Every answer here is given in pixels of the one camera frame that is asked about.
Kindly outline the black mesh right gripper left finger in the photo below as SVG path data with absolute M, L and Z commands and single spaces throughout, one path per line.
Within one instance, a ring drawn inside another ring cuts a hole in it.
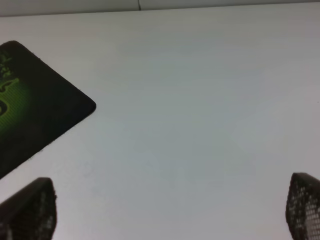
M 56 192 L 39 177 L 0 204 L 2 240 L 51 240 L 57 226 Z

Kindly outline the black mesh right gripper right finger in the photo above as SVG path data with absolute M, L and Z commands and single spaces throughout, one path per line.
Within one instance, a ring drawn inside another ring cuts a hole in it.
M 320 239 L 320 181 L 304 172 L 291 176 L 285 219 L 294 240 Z

